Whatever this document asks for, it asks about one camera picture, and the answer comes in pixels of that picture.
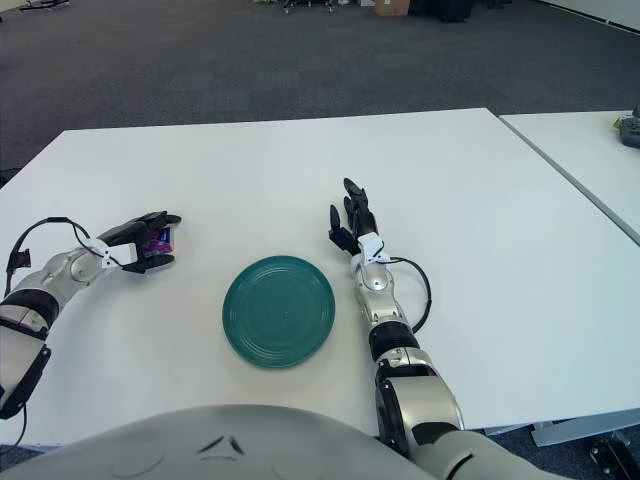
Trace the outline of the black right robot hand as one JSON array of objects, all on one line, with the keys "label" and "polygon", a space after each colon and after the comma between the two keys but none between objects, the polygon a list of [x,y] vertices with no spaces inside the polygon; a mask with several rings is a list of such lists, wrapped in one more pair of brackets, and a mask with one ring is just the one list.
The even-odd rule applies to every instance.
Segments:
[{"label": "black right robot hand", "polygon": [[329,240],[352,256],[360,254],[365,265],[379,262],[384,258],[384,241],[379,235],[375,216],[369,209],[366,191],[349,178],[344,178],[343,185],[347,193],[343,198],[347,227],[341,224],[337,207],[331,205]]}]

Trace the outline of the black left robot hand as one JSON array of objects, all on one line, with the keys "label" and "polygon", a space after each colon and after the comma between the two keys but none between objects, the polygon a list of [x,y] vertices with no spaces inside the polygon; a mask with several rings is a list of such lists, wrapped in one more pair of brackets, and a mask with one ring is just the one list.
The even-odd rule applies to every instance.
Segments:
[{"label": "black left robot hand", "polygon": [[170,228],[179,225],[181,221],[180,216],[167,211],[151,212],[111,228],[101,234],[99,239],[109,247],[134,244],[137,261],[120,265],[126,272],[145,274],[175,260],[169,246],[170,238],[167,238],[167,247],[154,247],[153,243],[160,240],[164,233],[170,234]]}]

